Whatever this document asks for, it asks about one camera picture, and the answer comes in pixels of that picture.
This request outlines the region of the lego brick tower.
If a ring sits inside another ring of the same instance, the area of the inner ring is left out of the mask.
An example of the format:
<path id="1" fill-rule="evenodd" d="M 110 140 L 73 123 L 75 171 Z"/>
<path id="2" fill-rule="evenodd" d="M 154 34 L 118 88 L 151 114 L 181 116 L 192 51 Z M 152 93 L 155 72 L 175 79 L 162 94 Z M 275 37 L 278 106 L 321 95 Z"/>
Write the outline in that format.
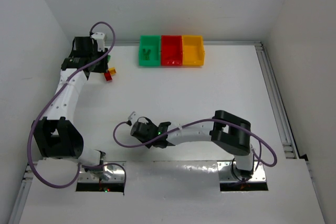
<path id="1" fill-rule="evenodd" d="M 113 76 L 116 75 L 116 69 L 115 68 L 109 68 L 103 75 L 106 80 L 106 82 L 111 82 L 113 80 Z"/>

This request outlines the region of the green lego brick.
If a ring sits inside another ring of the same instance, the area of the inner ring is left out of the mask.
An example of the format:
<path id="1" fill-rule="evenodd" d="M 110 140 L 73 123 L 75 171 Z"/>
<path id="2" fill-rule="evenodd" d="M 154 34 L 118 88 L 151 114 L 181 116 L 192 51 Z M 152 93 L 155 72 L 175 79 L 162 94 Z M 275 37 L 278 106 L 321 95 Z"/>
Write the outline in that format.
<path id="1" fill-rule="evenodd" d="M 149 61 L 150 60 L 151 49 L 142 49 L 142 60 Z"/>

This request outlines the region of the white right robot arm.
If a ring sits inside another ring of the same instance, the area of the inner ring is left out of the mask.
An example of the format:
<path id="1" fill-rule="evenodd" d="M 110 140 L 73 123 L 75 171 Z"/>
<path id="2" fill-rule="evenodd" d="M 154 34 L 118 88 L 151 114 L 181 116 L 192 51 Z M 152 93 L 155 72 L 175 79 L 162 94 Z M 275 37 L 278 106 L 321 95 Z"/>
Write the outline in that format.
<path id="1" fill-rule="evenodd" d="M 146 147 L 167 148 L 191 142 L 212 142 L 218 147 L 234 156 L 235 164 L 232 165 L 233 176 L 237 180 L 249 180 L 254 173 L 254 157 L 251 152 L 250 135 L 233 126 L 227 127 L 224 123 L 207 121 L 183 127 L 177 131 L 163 136 L 164 133 L 174 127 L 171 122 L 162 122 L 155 125 L 150 119 L 146 122 L 136 121 L 131 129 L 130 135 L 141 143 L 159 136 L 160 138 Z"/>

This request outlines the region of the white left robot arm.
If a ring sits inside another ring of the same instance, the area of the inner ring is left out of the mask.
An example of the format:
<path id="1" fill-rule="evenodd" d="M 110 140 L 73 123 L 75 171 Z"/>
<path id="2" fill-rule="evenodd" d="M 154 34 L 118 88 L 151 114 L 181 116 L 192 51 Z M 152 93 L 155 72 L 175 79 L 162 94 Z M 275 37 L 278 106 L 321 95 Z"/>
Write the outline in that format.
<path id="1" fill-rule="evenodd" d="M 104 58 L 85 70 L 77 70 L 107 52 L 105 41 L 104 33 L 73 39 L 70 55 L 61 65 L 57 89 L 62 92 L 43 113 L 34 130 L 34 138 L 42 157 L 71 159 L 85 166 L 100 165 L 102 152 L 85 146 L 73 120 L 79 94 L 90 73 L 107 72 L 108 61 Z"/>

